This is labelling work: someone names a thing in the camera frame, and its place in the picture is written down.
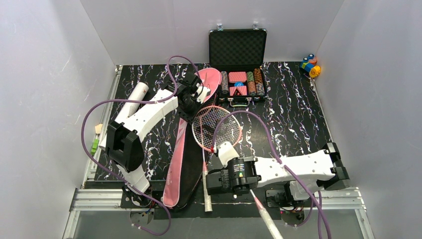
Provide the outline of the pink racket bag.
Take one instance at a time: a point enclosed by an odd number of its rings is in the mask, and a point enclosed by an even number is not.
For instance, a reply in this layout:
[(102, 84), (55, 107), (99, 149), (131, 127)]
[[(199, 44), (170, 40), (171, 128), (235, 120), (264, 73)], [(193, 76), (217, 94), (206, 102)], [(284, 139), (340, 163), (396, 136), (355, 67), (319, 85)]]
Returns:
[(163, 192), (163, 204), (170, 209), (185, 207), (200, 181), (202, 170), (202, 148), (194, 139), (192, 125), (180, 118)]

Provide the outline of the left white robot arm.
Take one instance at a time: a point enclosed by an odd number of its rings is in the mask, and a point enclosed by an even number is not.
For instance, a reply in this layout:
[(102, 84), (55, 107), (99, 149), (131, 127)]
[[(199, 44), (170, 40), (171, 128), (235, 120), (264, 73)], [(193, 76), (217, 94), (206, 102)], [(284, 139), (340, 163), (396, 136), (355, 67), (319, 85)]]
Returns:
[(132, 192), (141, 195), (150, 186), (142, 168), (142, 142), (151, 129), (167, 114), (177, 111), (180, 126), (174, 157), (182, 160), (186, 128), (220, 83), (221, 74), (214, 68), (188, 73), (176, 83), (165, 84), (143, 107), (139, 106), (139, 101), (144, 98), (148, 87), (144, 83), (135, 87), (116, 119), (107, 126), (106, 135), (99, 144), (100, 149), (117, 164)]

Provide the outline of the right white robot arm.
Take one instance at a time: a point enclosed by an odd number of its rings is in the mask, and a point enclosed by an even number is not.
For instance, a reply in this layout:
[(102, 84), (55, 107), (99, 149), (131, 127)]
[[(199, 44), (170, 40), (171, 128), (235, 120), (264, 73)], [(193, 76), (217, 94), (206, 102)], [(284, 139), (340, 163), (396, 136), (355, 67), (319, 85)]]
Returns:
[(335, 191), (350, 186), (350, 177), (334, 142), (315, 153), (286, 157), (281, 162), (275, 158), (241, 157), (229, 142), (220, 146), (218, 155), (223, 168), (206, 176), (210, 195), (240, 196), (251, 189), (284, 182), (286, 199), (291, 203), (306, 200), (320, 189)]

